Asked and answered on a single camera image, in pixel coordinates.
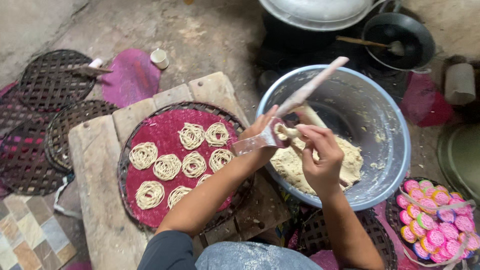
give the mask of frying pan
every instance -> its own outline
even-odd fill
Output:
[[[362,39],[389,44],[402,42],[405,55],[394,55],[384,48],[365,47],[368,53],[381,64],[396,70],[428,73],[424,66],[435,54],[435,41],[421,23],[411,17],[396,13],[381,13],[364,26]]]

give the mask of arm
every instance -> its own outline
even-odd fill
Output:
[[[240,135],[240,139],[259,134],[277,108],[275,105],[267,114],[259,116],[255,123]],[[185,195],[168,212],[155,234],[173,230],[193,237],[200,233],[229,194],[236,190],[245,178],[264,166],[275,151],[276,148],[265,147],[232,159],[203,184]]]
[[[377,249],[363,229],[339,186],[343,151],[330,129],[297,126],[304,135],[303,172],[323,204],[323,213],[335,258],[340,267],[385,269]],[[319,160],[314,161],[313,150]]]

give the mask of small cup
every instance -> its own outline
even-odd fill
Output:
[[[150,60],[159,68],[166,69],[170,61],[168,60],[167,53],[162,49],[156,49],[150,54]]]

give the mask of pink net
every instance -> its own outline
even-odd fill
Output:
[[[197,151],[203,156],[207,163],[207,170],[204,174],[213,174],[212,169],[208,166],[208,161],[212,152],[219,149],[219,147],[209,147],[207,142],[204,141],[197,149],[186,150],[180,143],[177,131],[183,128],[184,123],[199,124],[204,127],[204,130],[207,130],[210,125],[217,122],[222,122],[225,125],[230,137],[227,145],[220,148],[230,149],[230,145],[237,142],[237,136],[235,135],[235,130],[233,129],[232,124],[219,116],[198,110],[171,110],[145,120],[143,126],[132,139],[132,148],[139,143],[153,142],[158,148],[158,156],[175,154],[180,160],[183,160],[187,154]],[[130,164],[126,180],[128,202],[134,215],[140,222],[151,227],[158,227],[169,211],[167,201],[170,192],[179,185],[195,188],[200,177],[201,176],[197,178],[188,178],[180,170],[173,180],[161,181],[153,174],[153,165],[148,169],[140,171]],[[144,181],[158,181],[165,189],[165,197],[163,201],[155,208],[141,210],[137,206],[135,193]],[[229,206],[232,195],[233,194],[230,194],[218,211],[224,210]]]

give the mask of large mixing bowl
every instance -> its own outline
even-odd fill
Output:
[[[257,116],[282,104],[294,91],[327,65],[296,69],[277,80],[260,101]],[[339,68],[309,97],[308,103],[333,132],[361,147],[364,163],[361,180],[345,192],[354,211],[370,208],[387,199],[400,186],[410,165],[407,123],[393,99],[378,84],[348,68]],[[285,119],[294,120],[295,115]],[[268,163],[273,178],[303,202],[322,207],[317,196],[288,183]]]

